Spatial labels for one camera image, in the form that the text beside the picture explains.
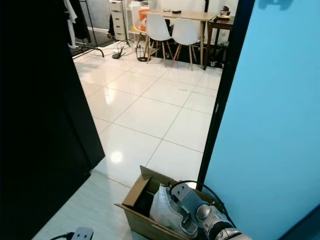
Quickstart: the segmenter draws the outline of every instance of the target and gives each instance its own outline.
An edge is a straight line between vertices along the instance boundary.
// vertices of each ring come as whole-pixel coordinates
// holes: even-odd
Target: black floor mat
[[[170,48],[171,48],[171,51],[172,51],[172,56],[174,57],[175,53],[177,51],[177,48],[178,48],[178,44],[175,43],[175,42],[170,42],[169,45],[170,45]],[[194,58],[193,52],[191,52],[192,63],[193,64],[200,64],[200,45],[199,44],[195,44],[193,46],[193,48],[194,48],[195,58]],[[167,46],[166,43],[164,44],[164,50],[165,50],[166,53],[169,53],[169,49],[168,49],[168,46]],[[172,60],[170,55],[168,55],[168,54],[166,54],[166,55],[167,55],[166,56],[167,59]],[[158,58],[163,58],[162,45],[158,45],[157,57]],[[182,46],[178,61],[185,62],[185,63],[190,63],[189,46],[184,46],[184,45]]]

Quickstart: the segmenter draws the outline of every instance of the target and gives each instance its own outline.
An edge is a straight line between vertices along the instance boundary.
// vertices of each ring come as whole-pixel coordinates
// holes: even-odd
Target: white tile floor
[[[110,54],[112,47],[103,50]],[[106,156],[34,239],[88,226],[93,240],[143,240],[113,204],[134,184],[139,165],[176,180],[197,179],[222,70],[94,51],[74,63]]]

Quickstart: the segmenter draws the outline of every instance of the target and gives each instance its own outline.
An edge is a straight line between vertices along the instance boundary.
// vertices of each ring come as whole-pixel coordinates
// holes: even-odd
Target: black door frame
[[[245,41],[251,13],[253,11],[255,0],[239,0],[235,13],[234,24],[230,32],[229,48],[226,63],[222,71],[220,85],[218,88],[216,101],[213,108],[211,123],[205,143],[201,166],[197,181],[204,184],[207,170],[214,150],[218,131],[222,117],[226,108],[229,92],[237,69],[242,46]]]

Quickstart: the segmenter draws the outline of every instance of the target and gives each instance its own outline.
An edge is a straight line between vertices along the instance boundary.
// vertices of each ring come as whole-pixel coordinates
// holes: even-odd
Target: white drawer cabinet
[[[113,29],[114,29],[114,36],[116,40],[124,41],[126,40],[126,27],[124,22],[124,12],[126,4],[125,1],[121,0],[110,0],[110,9],[112,14],[112,21],[113,21]]]

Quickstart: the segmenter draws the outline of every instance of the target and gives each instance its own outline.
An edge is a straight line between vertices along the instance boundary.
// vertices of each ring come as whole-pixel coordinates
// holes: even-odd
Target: dark wooden side table
[[[212,37],[212,30],[216,30],[216,35],[215,35],[215,41],[214,41],[214,53],[216,53],[216,47],[218,44],[218,38],[219,38],[219,33],[220,29],[225,29],[225,30],[230,30],[229,37],[231,35],[231,30],[234,26],[234,21],[235,17],[231,16],[228,19],[222,19],[216,16],[212,21],[207,22],[207,30],[208,30],[208,40],[206,44],[206,53],[205,53],[205,58],[204,58],[204,64],[203,64],[203,70],[206,70],[207,64],[208,64],[208,59],[210,55],[210,48],[211,48],[211,37]]]

